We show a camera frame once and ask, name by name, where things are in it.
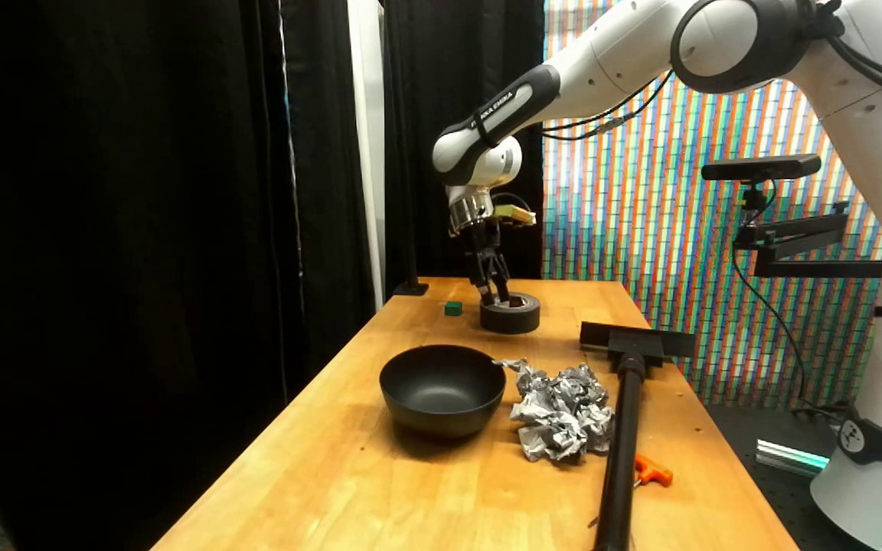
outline black mount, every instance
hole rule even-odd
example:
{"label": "black mount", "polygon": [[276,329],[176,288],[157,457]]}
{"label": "black mount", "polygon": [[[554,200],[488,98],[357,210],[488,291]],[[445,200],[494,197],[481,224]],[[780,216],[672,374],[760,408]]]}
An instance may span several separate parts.
{"label": "black mount", "polygon": [[606,453],[595,551],[623,551],[632,526],[639,386],[650,377],[650,367],[657,367],[671,357],[691,358],[694,338],[581,321],[581,345],[606,345],[606,358],[619,374],[619,412],[612,444]]}
{"label": "black mount", "polygon": [[396,293],[412,293],[412,296],[420,296],[420,293],[424,293],[424,291],[429,291],[429,285],[420,282],[416,277],[409,277],[408,282],[401,282],[401,285],[396,288]]}
{"label": "black mount", "polygon": [[856,413],[839,427],[837,444],[856,466],[882,463],[882,428]]}
{"label": "black mount", "polygon": [[[740,182],[747,222],[765,211],[768,200],[760,184],[770,179],[806,179],[821,170],[816,157],[755,157],[724,160],[701,170],[704,182]],[[793,254],[839,246],[845,232],[847,201],[837,201],[830,216],[797,219],[760,226],[740,226],[735,248],[755,251],[754,277],[760,278],[880,278],[882,260],[790,260]]]}

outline colorful wall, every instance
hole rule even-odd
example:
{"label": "colorful wall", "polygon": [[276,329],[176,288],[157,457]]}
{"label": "colorful wall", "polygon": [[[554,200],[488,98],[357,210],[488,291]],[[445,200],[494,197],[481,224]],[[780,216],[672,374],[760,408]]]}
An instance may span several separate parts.
{"label": "colorful wall", "polygon": [[[549,0],[545,56],[566,47],[606,8],[612,0]],[[743,251],[733,257],[740,187],[701,182],[701,167],[711,160],[783,154],[816,154],[824,170],[765,187],[776,193],[765,222],[824,216],[832,201],[847,201],[845,242],[812,257],[882,257],[880,224],[790,84],[694,95],[671,80],[621,128],[589,141],[545,141],[543,277],[623,282],[652,329],[694,334],[699,358],[682,367],[711,404],[783,408],[798,377],[812,404],[847,399],[869,353],[880,282],[754,278],[754,257]]]}

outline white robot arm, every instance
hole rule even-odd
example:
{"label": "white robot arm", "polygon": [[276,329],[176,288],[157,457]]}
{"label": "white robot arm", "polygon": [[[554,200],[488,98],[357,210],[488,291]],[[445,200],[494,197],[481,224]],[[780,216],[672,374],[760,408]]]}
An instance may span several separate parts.
{"label": "white robot arm", "polygon": [[[667,68],[699,92],[797,84],[882,224],[882,0],[619,0],[436,141],[451,231],[494,216],[489,190],[521,170],[515,132],[606,113]],[[855,413],[812,496],[845,534],[882,547],[882,291]]]}

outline crumpled aluminum foil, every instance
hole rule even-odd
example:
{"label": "crumpled aluminum foil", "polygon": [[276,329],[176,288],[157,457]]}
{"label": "crumpled aluminum foil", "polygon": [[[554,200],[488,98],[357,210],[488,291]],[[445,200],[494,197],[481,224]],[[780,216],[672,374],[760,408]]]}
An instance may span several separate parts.
{"label": "crumpled aluminum foil", "polygon": [[612,412],[606,389],[589,365],[575,365],[549,381],[530,363],[504,363],[518,374],[521,401],[512,408],[524,457],[530,463],[573,463],[581,453],[606,453]]}

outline small green object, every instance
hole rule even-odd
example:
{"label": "small green object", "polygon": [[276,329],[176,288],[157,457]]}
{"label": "small green object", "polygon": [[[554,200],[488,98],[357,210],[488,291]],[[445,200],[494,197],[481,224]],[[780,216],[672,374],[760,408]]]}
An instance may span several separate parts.
{"label": "small green object", "polygon": [[463,299],[448,299],[445,317],[463,317]]}

